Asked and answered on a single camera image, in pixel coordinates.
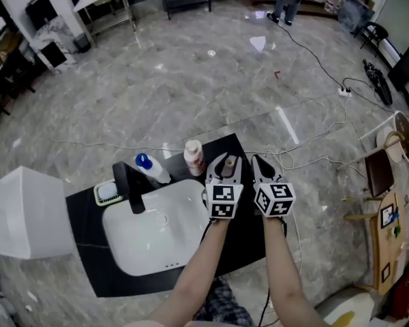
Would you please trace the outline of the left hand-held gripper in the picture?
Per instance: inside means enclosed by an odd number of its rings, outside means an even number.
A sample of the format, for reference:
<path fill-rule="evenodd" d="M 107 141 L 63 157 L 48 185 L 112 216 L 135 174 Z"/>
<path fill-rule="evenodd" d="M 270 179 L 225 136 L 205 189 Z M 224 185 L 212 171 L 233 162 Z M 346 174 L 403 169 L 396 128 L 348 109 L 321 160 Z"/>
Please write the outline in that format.
<path fill-rule="evenodd" d="M 243 193 L 242 159 L 231 156 L 232 177 L 222 178 L 227 152 L 215 158 L 207 167 L 202 201 L 210 219 L 233 219 Z"/>

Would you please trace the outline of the small brown object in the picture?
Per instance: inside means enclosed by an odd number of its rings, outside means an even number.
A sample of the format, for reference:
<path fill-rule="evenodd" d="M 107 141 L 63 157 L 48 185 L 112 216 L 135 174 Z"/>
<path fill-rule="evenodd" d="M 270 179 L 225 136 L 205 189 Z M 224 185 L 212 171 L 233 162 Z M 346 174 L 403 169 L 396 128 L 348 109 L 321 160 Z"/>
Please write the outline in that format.
<path fill-rule="evenodd" d="M 234 155 L 228 155 L 224 160 L 224 165 L 221 171 L 222 178 L 232 178 L 235 175 L 237 168 L 238 157 Z"/>

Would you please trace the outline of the person's left forearm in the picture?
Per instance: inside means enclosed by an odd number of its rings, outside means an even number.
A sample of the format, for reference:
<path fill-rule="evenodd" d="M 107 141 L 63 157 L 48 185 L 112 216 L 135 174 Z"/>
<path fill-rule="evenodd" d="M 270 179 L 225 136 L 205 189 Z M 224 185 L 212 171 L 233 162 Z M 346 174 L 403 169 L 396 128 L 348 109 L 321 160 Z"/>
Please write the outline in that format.
<path fill-rule="evenodd" d="M 204 303 L 224 246 L 229 220 L 210 223 L 197 251 L 183 269 L 169 297 L 148 320 L 164 327 L 184 327 Z"/>

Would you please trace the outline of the person's right forearm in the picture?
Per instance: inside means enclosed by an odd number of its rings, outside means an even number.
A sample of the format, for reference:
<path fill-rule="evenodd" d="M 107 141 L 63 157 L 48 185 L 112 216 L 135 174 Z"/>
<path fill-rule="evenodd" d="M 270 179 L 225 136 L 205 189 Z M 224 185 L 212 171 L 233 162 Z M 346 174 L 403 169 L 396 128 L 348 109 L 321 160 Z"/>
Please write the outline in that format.
<path fill-rule="evenodd" d="M 283 327 L 329 327 L 303 292 L 281 221 L 262 220 L 271 301 Z"/>

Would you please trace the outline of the white pink pump bottle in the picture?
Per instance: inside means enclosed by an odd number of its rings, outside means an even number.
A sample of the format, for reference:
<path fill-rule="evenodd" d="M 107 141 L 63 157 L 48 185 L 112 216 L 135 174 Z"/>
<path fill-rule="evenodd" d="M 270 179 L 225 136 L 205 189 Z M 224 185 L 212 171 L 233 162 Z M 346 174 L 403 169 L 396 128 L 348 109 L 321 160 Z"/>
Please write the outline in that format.
<path fill-rule="evenodd" d="M 183 152 L 184 160 L 192 176 L 200 176 L 205 170 L 205 159 L 199 140 L 188 140 Z"/>

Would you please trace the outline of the clear bottle with blue cap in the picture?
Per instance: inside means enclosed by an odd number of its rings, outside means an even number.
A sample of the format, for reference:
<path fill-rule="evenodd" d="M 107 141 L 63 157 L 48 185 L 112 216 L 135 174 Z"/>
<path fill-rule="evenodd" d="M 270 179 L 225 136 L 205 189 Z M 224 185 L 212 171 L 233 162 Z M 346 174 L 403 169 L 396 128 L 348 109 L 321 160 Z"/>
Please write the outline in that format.
<path fill-rule="evenodd" d="M 140 153 L 135 157 L 135 163 L 143 174 L 155 179 L 158 183 L 169 184 L 171 181 L 168 171 L 152 156 Z"/>

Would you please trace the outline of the white sink basin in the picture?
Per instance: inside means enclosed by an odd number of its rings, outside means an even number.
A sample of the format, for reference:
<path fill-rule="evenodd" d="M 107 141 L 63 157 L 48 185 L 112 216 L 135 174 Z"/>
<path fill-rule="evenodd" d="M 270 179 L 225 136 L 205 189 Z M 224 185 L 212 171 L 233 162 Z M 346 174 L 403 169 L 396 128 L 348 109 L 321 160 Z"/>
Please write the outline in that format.
<path fill-rule="evenodd" d="M 117 266 L 135 277 L 185 266 L 209 222 L 204 190 L 185 179 L 142 195 L 141 214 L 128 201 L 108 206 L 102 223 Z"/>

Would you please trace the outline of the black faucet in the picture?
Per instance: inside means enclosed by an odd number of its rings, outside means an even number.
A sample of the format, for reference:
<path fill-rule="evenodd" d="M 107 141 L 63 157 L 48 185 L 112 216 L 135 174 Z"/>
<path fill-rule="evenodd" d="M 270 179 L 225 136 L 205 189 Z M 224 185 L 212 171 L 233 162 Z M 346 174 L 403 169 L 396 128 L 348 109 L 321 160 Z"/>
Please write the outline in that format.
<path fill-rule="evenodd" d="M 141 173 L 123 161 L 114 163 L 112 171 L 118 194 L 129 200 L 134 214 L 143 213 L 145 206 L 141 196 Z"/>

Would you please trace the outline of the black sink countertop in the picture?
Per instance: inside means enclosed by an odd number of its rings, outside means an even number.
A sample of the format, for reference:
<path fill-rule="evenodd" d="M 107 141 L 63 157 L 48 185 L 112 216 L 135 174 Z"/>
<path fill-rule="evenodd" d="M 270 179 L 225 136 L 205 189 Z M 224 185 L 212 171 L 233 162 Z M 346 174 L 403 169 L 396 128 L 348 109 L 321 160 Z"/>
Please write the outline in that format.
<path fill-rule="evenodd" d="M 235 218 L 230 222 L 215 275 L 220 277 L 265 257 L 262 219 L 255 214 L 253 175 L 236 134 L 208 142 L 203 146 L 208 160 L 228 152 L 242 159 L 241 180 L 244 190 Z M 74 240 L 89 282 L 98 298 L 139 296 L 171 290 L 180 268 L 134 276 L 115 263 L 102 225 L 105 209 L 95 202 L 93 188 L 66 198 Z"/>

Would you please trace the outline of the person's plaid trousers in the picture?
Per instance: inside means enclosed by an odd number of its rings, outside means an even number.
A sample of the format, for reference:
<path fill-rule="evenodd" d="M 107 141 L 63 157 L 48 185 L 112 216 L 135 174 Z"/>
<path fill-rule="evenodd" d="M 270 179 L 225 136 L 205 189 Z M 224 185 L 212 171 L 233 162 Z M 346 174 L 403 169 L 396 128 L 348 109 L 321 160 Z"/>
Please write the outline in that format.
<path fill-rule="evenodd" d="M 214 278 L 207 297 L 193 320 L 256 327 L 251 315 L 237 302 L 227 280 L 223 277 Z"/>

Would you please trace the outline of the wooden panel with tags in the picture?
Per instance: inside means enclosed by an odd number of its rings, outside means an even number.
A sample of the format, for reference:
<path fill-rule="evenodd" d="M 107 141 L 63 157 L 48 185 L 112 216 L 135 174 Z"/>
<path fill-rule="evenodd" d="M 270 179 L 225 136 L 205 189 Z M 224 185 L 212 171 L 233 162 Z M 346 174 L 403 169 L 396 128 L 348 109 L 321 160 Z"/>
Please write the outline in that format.
<path fill-rule="evenodd" d="M 380 201 L 377 213 L 369 219 L 372 237 L 373 287 L 385 295 L 396 281 L 399 256 L 406 241 L 406 208 L 402 193 L 391 190 Z"/>

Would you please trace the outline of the black gear on floor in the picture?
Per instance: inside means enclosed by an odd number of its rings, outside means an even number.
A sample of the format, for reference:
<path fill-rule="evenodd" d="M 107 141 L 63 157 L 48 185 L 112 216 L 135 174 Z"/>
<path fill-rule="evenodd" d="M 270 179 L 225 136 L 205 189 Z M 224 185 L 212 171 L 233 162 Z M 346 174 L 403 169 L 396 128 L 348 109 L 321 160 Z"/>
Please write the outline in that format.
<path fill-rule="evenodd" d="M 393 103 L 393 99 L 383 73 L 366 59 L 363 59 L 363 67 L 367 77 L 374 85 L 375 92 L 379 95 L 380 100 L 385 105 L 390 106 Z"/>

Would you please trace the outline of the dark framed canvas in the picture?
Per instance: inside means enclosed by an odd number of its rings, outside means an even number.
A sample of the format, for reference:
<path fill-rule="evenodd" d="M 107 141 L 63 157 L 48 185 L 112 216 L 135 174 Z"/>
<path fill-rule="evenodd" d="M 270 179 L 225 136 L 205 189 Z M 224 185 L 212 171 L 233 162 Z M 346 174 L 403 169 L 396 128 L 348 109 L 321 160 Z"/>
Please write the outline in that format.
<path fill-rule="evenodd" d="M 337 19 L 351 34 L 365 26 L 373 17 L 374 11 L 360 0 L 343 0 Z"/>

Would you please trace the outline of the white bathtub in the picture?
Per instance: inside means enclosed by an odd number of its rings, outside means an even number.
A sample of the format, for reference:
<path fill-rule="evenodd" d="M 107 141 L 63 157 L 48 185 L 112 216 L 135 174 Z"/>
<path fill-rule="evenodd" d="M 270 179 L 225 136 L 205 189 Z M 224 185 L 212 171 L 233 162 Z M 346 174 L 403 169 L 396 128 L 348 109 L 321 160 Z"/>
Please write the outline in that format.
<path fill-rule="evenodd" d="M 32 260 L 73 248 L 61 179 L 23 166 L 0 179 L 0 255 Z"/>

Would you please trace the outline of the marble pillar with black opening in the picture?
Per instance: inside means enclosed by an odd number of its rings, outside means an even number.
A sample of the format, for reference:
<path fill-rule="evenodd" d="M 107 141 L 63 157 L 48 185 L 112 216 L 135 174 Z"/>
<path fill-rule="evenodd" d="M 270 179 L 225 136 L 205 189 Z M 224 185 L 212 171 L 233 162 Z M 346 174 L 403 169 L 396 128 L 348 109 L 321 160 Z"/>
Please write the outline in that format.
<path fill-rule="evenodd" d="M 82 19 L 74 13 L 72 0 L 47 0 L 57 15 L 36 29 L 25 11 L 30 1 L 1 0 L 34 53 L 52 73 L 62 74 L 78 62 L 74 41 L 86 33 Z"/>

